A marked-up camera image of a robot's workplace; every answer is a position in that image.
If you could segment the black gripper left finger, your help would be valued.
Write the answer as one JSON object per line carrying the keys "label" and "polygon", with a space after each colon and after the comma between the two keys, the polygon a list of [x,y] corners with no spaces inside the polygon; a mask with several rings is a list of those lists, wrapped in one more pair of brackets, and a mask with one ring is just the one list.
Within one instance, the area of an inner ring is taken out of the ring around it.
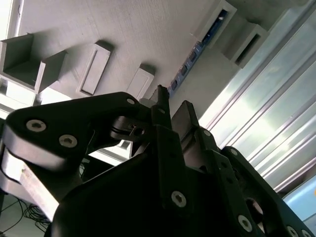
{"label": "black gripper left finger", "polygon": [[[186,207],[187,175],[179,136],[172,130],[168,90],[159,86],[147,107],[125,92],[19,109],[5,120],[2,163],[39,207]],[[120,141],[132,157],[81,180],[90,153]]]}

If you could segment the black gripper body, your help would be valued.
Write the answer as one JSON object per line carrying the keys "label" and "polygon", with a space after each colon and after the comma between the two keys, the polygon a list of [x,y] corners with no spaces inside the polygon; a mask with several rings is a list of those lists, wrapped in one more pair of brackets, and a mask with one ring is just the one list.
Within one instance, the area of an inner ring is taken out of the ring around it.
{"label": "black gripper body", "polygon": [[49,237],[247,237],[220,198],[212,175],[186,168],[192,214],[163,208],[158,163],[145,155],[122,163],[72,190],[58,206]]}

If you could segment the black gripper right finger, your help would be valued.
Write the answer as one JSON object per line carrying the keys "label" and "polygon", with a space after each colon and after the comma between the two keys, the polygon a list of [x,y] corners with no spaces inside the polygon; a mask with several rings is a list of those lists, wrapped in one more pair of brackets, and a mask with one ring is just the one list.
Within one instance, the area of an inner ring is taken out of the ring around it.
{"label": "black gripper right finger", "polygon": [[194,106],[182,102],[173,115],[186,165],[205,183],[205,219],[219,237],[311,237],[312,231],[234,147],[218,148],[199,125]]}

